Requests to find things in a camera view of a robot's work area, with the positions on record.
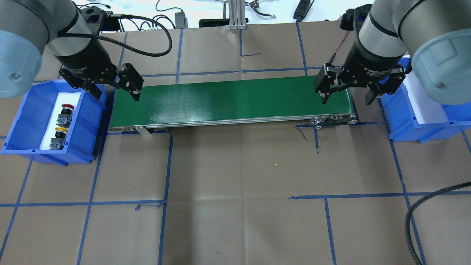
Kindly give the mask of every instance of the red wire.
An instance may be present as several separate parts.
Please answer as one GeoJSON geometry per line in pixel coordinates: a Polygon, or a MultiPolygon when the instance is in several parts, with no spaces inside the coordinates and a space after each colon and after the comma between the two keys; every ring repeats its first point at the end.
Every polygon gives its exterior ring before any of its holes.
{"type": "Polygon", "coordinates": [[[347,32],[345,33],[345,36],[343,37],[342,42],[340,42],[340,45],[339,45],[339,46],[337,47],[337,49],[335,50],[335,53],[337,53],[337,52],[339,51],[340,46],[342,46],[343,42],[346,40],[346,38],[347,38],[347,36],[349,35],[349,33],[350,33],[350,31],[347,31],[347,32]]]}

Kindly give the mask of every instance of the conveyor belt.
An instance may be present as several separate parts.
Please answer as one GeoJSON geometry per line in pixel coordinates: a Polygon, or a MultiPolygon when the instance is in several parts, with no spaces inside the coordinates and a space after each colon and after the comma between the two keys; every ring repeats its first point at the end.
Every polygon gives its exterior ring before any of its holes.
{"type": "Polygon", "coordinates": [[[327,105],[314,92],[315,76],[143,87],[139,102],[118,90],[111,131],[236,124],[351,115],[347,91],[327,105]]]}

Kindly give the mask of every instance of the power adapter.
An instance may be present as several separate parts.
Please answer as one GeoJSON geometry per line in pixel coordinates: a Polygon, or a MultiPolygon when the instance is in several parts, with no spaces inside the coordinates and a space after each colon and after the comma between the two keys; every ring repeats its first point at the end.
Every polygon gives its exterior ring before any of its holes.
{"type": "Polygon", "coordinates": [[[188,20],[185,12],[175,13],[175,28],[188,28],[188,20]]]}
{"type": "Polygon", "coordinates": [[[308,14],[309,9],[312,6],[311,0],[300,0],[298,7],[296,8],[293,18],[296,19],[296,22],[303,21],[304,17],[308,14]]]}

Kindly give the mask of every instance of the blue bin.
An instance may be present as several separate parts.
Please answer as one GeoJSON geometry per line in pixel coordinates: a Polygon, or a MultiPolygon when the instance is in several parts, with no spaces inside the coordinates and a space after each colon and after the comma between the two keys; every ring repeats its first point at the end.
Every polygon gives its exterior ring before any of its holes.
{"type": "Polygon", "coordinates": [[[471,128],[471,102],[463,105],[442,106],[448,121],[420,124],[417,122],[404,84],[394,95],[381,97],[384,112],[394,141],[420,141],[449,139],[471,128]]]}
{"type": "Polygon", "coordinates": [[[17,154],[43,164],[89,164],[95,160],[93,149],[97,140],[101,116],[106,110],[103,85],[101,98],[73,89],[64,80],[33,85],[24,95],[20,108],[2,147],[2,154],[17,154]],[[39,149],[46,132],[51,112],[60,92],[80,92],[72,113],[72,123],[62,150],[39,149]]]}

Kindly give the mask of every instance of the screw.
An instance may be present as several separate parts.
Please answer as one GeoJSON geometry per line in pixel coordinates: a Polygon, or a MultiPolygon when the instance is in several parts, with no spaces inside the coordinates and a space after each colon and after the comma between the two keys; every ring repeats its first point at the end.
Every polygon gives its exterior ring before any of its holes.
{"type": "Polygon", "coordinates": [[[321,121],[316,120],[316,121],[314,122],[314,127],[315,127],[317,130],[322,129],[321,121]]]}

